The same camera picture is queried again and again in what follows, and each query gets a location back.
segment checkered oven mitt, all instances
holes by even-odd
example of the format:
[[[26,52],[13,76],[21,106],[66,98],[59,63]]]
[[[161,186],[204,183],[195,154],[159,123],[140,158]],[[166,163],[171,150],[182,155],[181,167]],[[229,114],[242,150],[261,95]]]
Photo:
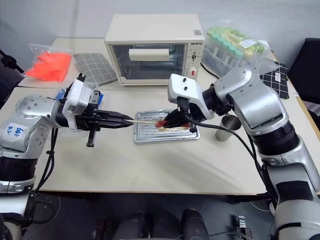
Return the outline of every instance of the checkered oven mitt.
[[[274,62],[276,65],[279,66],[276,70],[271,72],[267,72],[265,74],[260,75],[262,82],[271,87],[282,99],[288,99],[288,68],[286,65],[279,63],[277,61]]]
[[[115,71],[101,53],[76,53],[73,58],[86,81],[101,86],[117,80]]]

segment toaster oven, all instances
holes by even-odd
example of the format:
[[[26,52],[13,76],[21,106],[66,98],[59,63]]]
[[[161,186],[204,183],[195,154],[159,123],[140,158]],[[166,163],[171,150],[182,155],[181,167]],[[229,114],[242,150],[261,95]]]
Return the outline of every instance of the toaster oven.
[[[122,85],[197,78],[205,37],[196,14],[115,14],[104,39]]]

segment sticker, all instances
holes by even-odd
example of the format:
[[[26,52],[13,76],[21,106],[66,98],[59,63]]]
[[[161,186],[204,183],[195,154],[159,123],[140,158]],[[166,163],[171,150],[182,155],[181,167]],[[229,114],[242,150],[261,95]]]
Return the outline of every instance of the sticker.
[[[20,140],[25,136],[27,130],[28,127],[11,122],[4,130],[5,133],[2,135],[3,140],[10,143]]]
[[[201,30],[200,29],[197,29],[197,30],[193,30],[193,34],[194,35],[202,35],[202,32],[201,32]]]
[[[281,82],[281,74],[279,72],[275,73],[275,80],[279,83]]]
[[[244,47],[245,49],[251,47],[252,45],[255,45],[257,42],[256,41],[253,41],[251,39],[246,39],[246,40],[243,40],[241,42],[239,42],[239,44]]]

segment black checkered mat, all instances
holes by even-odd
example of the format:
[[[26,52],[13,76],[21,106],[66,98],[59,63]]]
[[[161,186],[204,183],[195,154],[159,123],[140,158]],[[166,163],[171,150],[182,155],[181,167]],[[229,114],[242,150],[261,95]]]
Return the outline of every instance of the black checkered mat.
[[[279,63],[277,61],[275,61],[274,63],[277,64],[279,68],[277,68],[274,71],[267,72],[263,75],[260,75],[260,78],[265,85],[275,90],[280,98],[288,99],[289,98],[288,85],[287,85],[288,68],[286,65]]]

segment robotic arm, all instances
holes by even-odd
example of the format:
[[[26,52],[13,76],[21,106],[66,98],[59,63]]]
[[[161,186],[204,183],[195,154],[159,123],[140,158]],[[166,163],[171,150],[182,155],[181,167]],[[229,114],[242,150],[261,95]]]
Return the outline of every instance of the robotic arm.
[[[259,80],[255,67],[236,67],[203,92],[193,79],[172,74],[168,99],[178,108],[166,117],[165,127],[233,110],[258,148],[263,182],[276,200],[275,237],[320,239],[319,173],[279,96]]]
[[[6,239],[21,239],[21,228],[33,222],[35,194],[30,192],[36,179],[36,164],[51,129],[53,132],[70,127],[73,131],[89,131],[86,145],[93,147],[96,131],[101,128],[133,125],[126,121],[132,120],[127,115],[99,110],[101,93],[84,80],[80,74],[60,100],[41,95],[22,98],[14,114],[0,126],[0,214],[10,234]]]

